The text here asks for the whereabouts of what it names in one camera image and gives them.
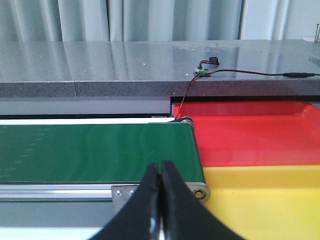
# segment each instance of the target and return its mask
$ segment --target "black cable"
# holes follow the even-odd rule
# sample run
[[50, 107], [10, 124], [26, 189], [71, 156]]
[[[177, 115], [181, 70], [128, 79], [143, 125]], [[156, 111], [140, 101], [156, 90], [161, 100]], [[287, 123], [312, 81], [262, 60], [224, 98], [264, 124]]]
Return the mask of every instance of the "black cable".
[[194, 78], [192, 78], [192, 80], [189, 82], [188, 87], [186, 88], [186, 90], [185, 90], [185, 92], [184, 92], [184, 95], [183, 95], [183, 98], [182, 98], [182, 101], [181, 101], [181, 104], [180, 104], [179, 111], [178, 111], [177, 115], [174, 117], [174, 119], [177, 119], [177, 117], [178, 117], [179, 114], [180, 114], [182, 105], [184, 104], [184, 101], [185, 101], [185, 98], [186, 98], [186, 95], [187, 95], [187, 92], [188, 92], [189, 88], [191, 87], [191, 85], [192, 85], [199, 77], [200, 77], [200, 74], [197, 74], [197, 75], [195, 75]]
[[[201, 67], [201, 69], [203, 70], [202, 64], [215, 64], [218, 65], [219, 62], [210, 62], [207, 60], [202, 60], [199, 64], [199, 67]], [[182, 106], [185, 102], [185, 98], [187, 96], [187, 93], [189, 91], [189, 88], [192, 86], [192, 84], [194, 84], [196, 82], [197, 79], [201, 78], [201, 77], [210, 77], [211, 74], [215, 74], [218, 72], [233, 72], [233, 73], [243, 73], [243, 74], [254, 74], [254, 75], [263, 75], [263, 76], [283, 76], [283, 77], [288, 77], [288, 78], [307, 78], [307, 77], [313, 77], [313, 76], [320, 76], [320, 74], [316, 74], [314, 72], [285, 72], [285, 73], [264, 73], [264, 72], [258, 72], [258, 71], [245, 71], [245, 70], [236, 70], [236, 69], [219, 69], [216, 71], [208, 71], [208, 72], [204, 72], [204, 73], [198, 73], [194, 76], [194, 78], [189, 82], [188, 87], [186, 88], [181, 104], [180, 104], [180, 108], [179, 111], [177, 113], [177, 115], [174, 117], [174, 119], [177, 119], [177, 117], [179, 116]]]

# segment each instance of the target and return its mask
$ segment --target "granite countertop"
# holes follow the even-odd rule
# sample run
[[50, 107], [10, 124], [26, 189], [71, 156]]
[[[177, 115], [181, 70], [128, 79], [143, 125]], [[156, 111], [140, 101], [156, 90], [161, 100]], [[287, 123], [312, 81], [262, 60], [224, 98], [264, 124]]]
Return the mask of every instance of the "granite countertop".
[[[303, 40], [0, 42], [0, 98], [182, 96], [201, 60], [219, 69], [320, 73], [320, 44]], [[219, 72], [189, 96], [319, 96], [320, 77]]]

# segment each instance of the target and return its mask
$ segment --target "screw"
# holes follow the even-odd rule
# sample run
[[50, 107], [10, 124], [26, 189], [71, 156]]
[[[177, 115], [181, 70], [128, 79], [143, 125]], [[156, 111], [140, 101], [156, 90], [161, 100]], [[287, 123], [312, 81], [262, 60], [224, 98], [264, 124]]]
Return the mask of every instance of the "screw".
[[122, 191], [117, 190], [117, 191], [115, 192], [115, 194], [116, 194], [118, 197], [121, 197], [121, 196], [122, 196]]
[[206, 196], [206, 192], [203, 191], [203, 190], [200, 189], [200, 188], [195, 189], [195, 190], [193, 191], [193, 194], [194, 194], [194, 196], [195, 196], [197, 199], [199, 199], [199, 200], [204, 199], [205, 196]]

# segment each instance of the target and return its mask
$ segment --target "curtain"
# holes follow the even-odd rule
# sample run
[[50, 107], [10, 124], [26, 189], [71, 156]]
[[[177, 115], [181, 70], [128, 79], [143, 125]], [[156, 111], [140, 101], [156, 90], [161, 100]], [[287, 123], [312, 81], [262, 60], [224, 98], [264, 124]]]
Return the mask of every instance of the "curtain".
[[242, 0], [0, 0], [0, 41], [237, 39]]
[[0, 41], [314, 38], [320, 0], [0, 0]]

